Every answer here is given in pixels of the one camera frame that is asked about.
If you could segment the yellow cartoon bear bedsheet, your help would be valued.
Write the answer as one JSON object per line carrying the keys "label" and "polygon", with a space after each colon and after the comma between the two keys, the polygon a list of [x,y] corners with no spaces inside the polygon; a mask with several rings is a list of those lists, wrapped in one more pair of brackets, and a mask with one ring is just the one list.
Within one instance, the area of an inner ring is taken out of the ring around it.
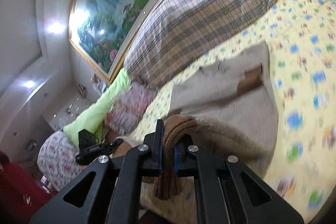
{"label": "yellow cartoon bear bedsheet", "polygon": [[200,67],[265,41],[279,112],[265,182],[312,223],[335,200],[335,0],[278,0],[258,21],[165,84],[131,138],[142,141],[169,111],[175,84]]}

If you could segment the pink floral ruffled pillow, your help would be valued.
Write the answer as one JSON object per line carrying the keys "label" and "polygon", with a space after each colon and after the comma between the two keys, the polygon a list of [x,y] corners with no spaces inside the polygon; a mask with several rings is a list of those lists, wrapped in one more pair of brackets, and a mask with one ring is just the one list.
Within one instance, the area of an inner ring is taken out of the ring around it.
{"label": "pink floral ruffled pillow", "polygon": [[118,135],[129,135],[137,127],[157,91],[138,82],[132,82],[112,99],[112,107],[104,117],[104,124]]}

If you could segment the white red floral cushion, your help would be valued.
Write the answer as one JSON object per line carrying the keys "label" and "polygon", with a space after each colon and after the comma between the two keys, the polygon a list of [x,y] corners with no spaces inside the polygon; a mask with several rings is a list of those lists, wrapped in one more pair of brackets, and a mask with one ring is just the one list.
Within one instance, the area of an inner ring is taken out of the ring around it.
{"label": "white red floral cushion", "polygon": [[78,147],[62,131],[53,133],[41,146],[37,165],[56,191],[61,191],[81,172],[76,162],[78,154]]}

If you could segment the lime green pillow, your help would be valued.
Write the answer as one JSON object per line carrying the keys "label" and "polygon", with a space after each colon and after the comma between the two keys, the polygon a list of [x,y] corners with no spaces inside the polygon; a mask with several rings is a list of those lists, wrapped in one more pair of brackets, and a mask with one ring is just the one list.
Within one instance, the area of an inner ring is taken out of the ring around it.
{"label": "lime green pillow", "polygon": [[63,132],[70,141],[79,148],[79,132],[87,130],[99,142],[102,141],[102,128],[104,116],[112,107],[112,100],[121,91],[127,90],[130,85],[130,78],[125,68],[122,68],[110,87],[100,98],[84,110],[73,122],[63,128]]}

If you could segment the beige brown knit sweater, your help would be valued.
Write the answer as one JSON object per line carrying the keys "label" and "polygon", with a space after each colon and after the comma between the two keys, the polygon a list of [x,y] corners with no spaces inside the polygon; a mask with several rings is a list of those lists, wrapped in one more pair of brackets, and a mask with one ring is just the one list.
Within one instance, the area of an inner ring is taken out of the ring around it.
{"label": "beige brown knit sweater", "polygon": [[163,171],[145,178],[153,194],[169,200],[183,190],[174,147],[184,135],[213,155],[235,155],[267,166],[277,139],[278,110],[269,76],[266,42],[230,59],[201,67],[171,93],[163,132]]}

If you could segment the red fabric furniture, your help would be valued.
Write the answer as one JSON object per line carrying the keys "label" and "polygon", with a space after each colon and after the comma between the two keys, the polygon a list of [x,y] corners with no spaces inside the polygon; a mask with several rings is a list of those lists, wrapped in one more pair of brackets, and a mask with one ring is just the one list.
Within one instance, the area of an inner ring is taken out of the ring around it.
{"label": "red fabric furniture", "polygon": [[29,223],[52,195],[1,152],[1,223]]}

